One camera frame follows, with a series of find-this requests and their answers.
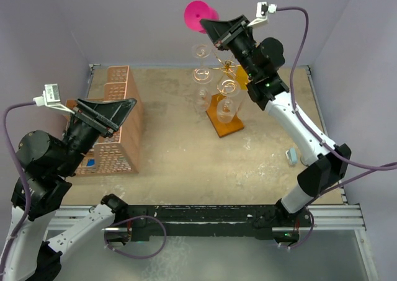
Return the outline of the magenta plastic goblet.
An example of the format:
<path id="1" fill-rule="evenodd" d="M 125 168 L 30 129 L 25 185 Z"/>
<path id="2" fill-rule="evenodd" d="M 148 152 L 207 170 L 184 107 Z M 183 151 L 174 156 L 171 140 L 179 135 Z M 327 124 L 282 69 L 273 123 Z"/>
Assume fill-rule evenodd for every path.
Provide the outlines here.
<path id="1" fill-rule="evenodd" d="M 194 32 L 205 33 L 200 23 L 202 19 L 219 20 L 219 15 L 205 1 L 194 0 L 190 2 L 184 11 L 184 22 L 187 28 Z"/>

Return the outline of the yellow plastic goblet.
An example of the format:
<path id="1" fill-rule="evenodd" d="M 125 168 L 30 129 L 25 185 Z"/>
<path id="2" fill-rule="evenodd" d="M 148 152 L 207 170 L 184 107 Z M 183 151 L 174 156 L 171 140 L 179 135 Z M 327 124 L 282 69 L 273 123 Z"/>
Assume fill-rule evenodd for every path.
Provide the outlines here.
<path id="1" fill-rule="evenodd" d="M 245 70 L 241 65 L 235 68 L 235 80 L 239 83 L 241 90 L 246 91 L 247 84 L 249 83 L 249 76 L 246 74 Z"/>

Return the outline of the clear wine glass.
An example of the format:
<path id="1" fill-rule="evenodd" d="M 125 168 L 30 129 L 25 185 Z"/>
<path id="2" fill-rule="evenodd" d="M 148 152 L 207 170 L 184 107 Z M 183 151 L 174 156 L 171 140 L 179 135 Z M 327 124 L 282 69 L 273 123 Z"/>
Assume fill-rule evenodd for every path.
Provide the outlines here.
<path id="1" fill-rule="evenodd" d="M 236 115 L 237 107 L 233 97 L 239 94 L 240 85 L 233 79 L 225 79 L 218 83 L 217 89 L 219 95 L 223 96 L 216 108 L 217 119 L 221 123 L 230 123 Z"/>
<path id="2" fill-rule="evenodd" d="M 200 66 L 193 70 L 192 78 L 194 83 L 196 83 L 193 95 L 194 107 L 199 112 L 205 112 L 208 110 L 212 100 L 209 85 L 213 78 L 213 72 L 210 68 Z"/>

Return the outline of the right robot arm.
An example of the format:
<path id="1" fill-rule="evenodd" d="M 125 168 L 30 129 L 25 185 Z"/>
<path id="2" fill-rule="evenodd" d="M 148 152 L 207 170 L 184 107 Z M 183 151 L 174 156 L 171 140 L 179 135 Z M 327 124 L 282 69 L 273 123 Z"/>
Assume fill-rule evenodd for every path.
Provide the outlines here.
<path id="1" fill-rule="evenodd" d="M 300 150 L 306 169 L 297 176 L 297 185 L 276 203 L 277 221 L 290 226 L 302 208 L 345 176 L 351 150 L 323 135 L 298 110 L 292 87 L 277 72 L 285 63 L 282 43 L 273 37 L 256 43 L 248 22 L 240 16 L 229 21 L 202 19 L 200 24 L 218 50 L 232 52 L 248 75 L 251 100 L 278 121 Z"/>

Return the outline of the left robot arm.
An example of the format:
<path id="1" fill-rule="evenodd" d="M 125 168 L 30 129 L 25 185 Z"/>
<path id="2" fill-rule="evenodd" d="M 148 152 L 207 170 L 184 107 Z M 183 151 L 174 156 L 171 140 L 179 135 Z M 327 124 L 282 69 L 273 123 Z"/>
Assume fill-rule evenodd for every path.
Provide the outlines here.
<path id="1" fill-rule="evenodd" d="M 59 236 L 44 240 L 47 226 L 71 188 L 79 165 L 100 137 L 117 132 L 136 105 L 136 99 L 93 102 L 78 99 L 69 109 L 60 104 L 44 105 L 69 113 L 63 138 L 42 130 L 26 134 L 18 150 L 12 150 L 19 179 L 12 194 L 12 219 L 1 255 L 1 280 L 54 280 L 63 262 L 82 243 L 88 232 L 107 223 L 122 226 L 127 221 L 126 204 L 112 195 L 95 213 Z"/>

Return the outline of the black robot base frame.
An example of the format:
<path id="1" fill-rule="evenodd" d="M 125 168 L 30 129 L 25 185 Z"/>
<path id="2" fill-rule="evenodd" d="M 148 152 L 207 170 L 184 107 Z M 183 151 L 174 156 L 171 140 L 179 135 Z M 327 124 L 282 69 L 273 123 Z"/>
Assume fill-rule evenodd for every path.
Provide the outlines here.
<path id="1" fill-rule="evenodd" d="M 114 223 L 134 242 L 152 236 L 250 237 L 295 243 L 312 226 L 308 210 L 284 215 L 275 205 L 129 205 Z"/>

